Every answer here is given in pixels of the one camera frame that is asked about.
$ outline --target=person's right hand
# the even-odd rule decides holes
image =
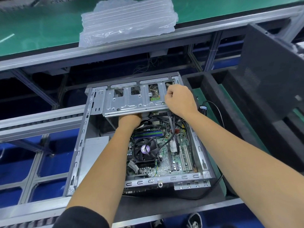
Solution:
[[[191,113],[198,112],[192,92],[180,84],[169,86],[165,103],[173,113],[185,120]]]

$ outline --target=shoe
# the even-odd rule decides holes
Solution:
[[[198,213],[190,214],[187,228],[202,228],[202,217]]]
[[[165,228],[164,220],[160,219],[154,222],[150,222],[151,228]]]

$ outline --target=cpu cooler fan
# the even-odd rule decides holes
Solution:
[[[137,165],[155,163],[155,160],[159,161],[158,153],[156,153],[157,141],[152,139],[148,142],[149,138],[137,139],[133,146],[134,163]]]

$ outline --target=motherboard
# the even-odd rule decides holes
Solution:
[[[151,115],[160,117],[146,120],[130,138],[126,178],[197,172],[184,122],[181,119],[175,121],[173,135],[168,116],[162,117],[159,112]]]

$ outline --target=clear plastic wrap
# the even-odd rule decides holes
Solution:
[[[79,47],[174,31],[178,21],[171,0],[107,0],[82,14]]]

